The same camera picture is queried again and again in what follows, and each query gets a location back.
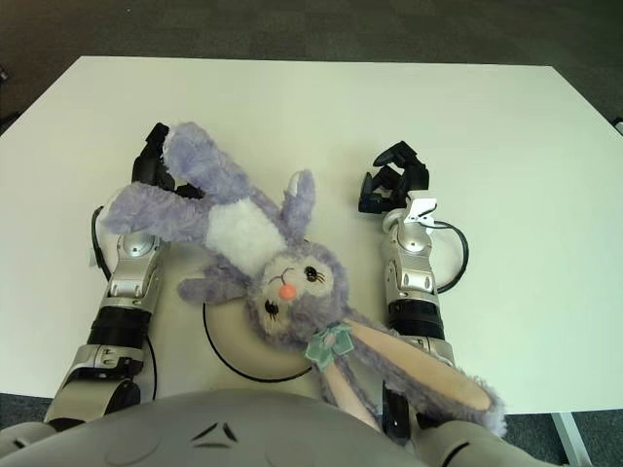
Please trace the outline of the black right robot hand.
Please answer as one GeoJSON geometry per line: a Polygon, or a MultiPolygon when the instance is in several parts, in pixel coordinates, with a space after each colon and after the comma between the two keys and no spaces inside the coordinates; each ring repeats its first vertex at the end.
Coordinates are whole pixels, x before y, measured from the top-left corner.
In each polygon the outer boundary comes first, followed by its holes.
{"type": "Polygon", "coordinates": [[[429,188],[429,172],[417,157],[417,152],[405,141],[383,151],[373,161],[380,170],[363,178],[358,211],[383,214],[396,208],[405,208],[408,193],[429,188]]]}

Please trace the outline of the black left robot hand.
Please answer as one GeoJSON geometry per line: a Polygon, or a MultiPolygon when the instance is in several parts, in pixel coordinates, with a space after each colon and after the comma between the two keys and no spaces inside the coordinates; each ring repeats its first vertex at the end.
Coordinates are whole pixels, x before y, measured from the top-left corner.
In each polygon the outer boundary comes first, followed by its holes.
{"type": "Polygon", "coordinates": [[[177,186],[168,173],[163,160],[163,147],[168,133],[168,126],[162,123],[154,125],[145,139],[140,155],[134,160],[131,181],[156,186],[184,198],[202,198],[201,189],[191,184],[177,186]]]}

